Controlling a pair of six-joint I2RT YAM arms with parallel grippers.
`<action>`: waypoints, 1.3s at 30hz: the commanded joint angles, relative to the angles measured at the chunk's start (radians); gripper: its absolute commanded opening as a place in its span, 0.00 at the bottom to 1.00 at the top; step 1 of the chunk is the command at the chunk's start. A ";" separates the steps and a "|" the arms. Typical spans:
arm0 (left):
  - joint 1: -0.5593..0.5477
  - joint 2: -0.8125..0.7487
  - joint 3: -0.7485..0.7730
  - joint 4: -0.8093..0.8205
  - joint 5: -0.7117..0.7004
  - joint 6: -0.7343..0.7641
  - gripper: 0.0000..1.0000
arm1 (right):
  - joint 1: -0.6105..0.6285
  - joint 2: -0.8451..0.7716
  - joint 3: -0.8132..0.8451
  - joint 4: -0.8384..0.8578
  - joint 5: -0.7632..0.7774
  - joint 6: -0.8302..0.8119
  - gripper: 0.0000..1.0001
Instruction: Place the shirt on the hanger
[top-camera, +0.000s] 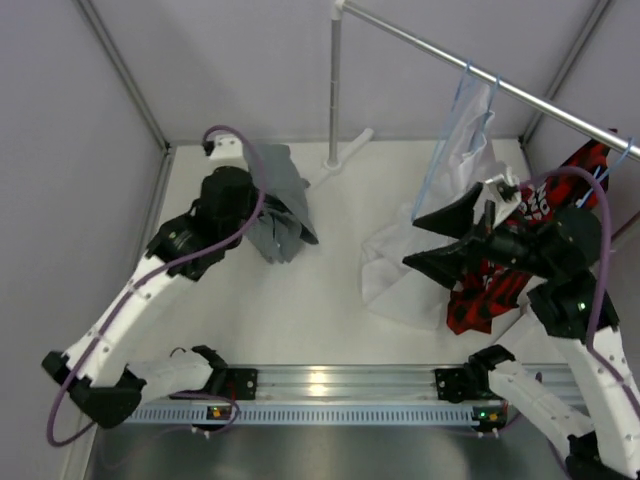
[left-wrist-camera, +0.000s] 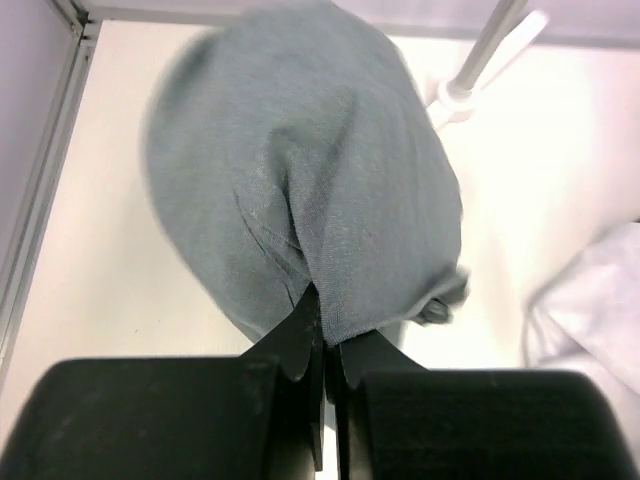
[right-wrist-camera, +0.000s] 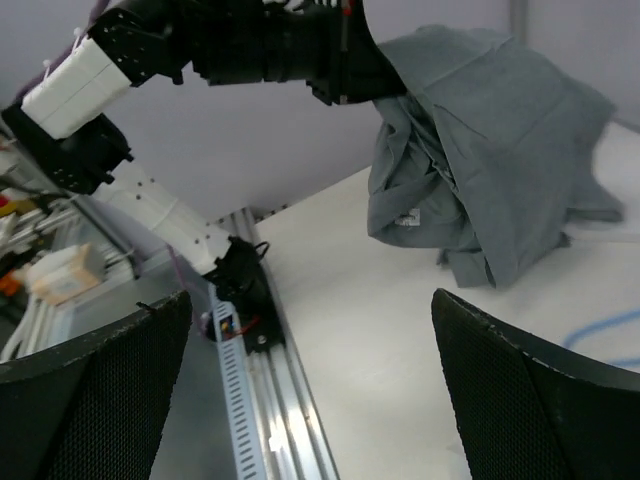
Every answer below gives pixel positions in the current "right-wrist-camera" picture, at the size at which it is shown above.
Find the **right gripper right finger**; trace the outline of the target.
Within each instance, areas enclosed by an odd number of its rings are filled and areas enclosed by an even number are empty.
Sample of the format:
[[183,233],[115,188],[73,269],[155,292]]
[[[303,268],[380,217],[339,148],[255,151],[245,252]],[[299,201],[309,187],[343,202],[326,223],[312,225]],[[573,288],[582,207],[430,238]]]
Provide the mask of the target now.
[[431,316],[474,479],[636,479],[639,376],[439,289]]

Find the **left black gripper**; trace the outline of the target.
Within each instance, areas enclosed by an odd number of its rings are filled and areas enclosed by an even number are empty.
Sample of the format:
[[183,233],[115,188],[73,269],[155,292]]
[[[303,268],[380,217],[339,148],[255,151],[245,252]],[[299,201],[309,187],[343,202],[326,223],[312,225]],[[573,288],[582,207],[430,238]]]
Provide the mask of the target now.
[[360,1],[192,1],[193,69],[211,86],[303,81],[326,105],[407,89]]

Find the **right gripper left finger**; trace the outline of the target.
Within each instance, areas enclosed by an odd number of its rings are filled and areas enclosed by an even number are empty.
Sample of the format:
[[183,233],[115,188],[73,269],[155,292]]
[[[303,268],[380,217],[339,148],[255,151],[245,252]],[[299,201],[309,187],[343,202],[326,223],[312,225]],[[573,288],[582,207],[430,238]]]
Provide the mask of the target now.
[[2,364],[2,478],[149,478],[191,315],[174,293]]

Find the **light blue hanger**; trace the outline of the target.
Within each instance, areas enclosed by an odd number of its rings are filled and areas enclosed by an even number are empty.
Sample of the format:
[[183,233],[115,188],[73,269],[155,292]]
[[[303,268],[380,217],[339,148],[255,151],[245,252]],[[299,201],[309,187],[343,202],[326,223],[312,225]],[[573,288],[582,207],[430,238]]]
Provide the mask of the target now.
[[602,315],[579,313],[560,344],[606,364],[639,369],[639,308]]

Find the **grey button shirt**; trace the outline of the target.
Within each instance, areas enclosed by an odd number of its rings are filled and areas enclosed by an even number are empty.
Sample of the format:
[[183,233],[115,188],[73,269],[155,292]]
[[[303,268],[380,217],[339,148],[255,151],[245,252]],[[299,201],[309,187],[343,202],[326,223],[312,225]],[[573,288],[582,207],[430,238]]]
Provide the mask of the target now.
[[593,172],[615,111],[603,94],[489,29],[425,26],[381,51],[407,91],[375,101],[371,238],[438,250],[462,288],[506,288],[569,222],[622,221]]

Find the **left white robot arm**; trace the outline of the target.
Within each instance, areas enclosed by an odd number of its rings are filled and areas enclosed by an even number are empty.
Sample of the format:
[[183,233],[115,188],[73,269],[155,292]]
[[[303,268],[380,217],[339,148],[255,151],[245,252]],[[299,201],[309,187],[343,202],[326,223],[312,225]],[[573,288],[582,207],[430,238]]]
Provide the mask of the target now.
[[327,105],[402,94],[405,86],[359,1],[122,1],[100,9],[66,56],[3,109],[4,124],[58,188],[127,214],[241,314],[269,317],[258,249],[146,175],[108,117],[123,101],[129,124],[149,129],[155,152],[168,158],[168,135],[187,128],[186,115],[139,90],[161,78],[180,85],[186,67],[214,87],[302,81]]

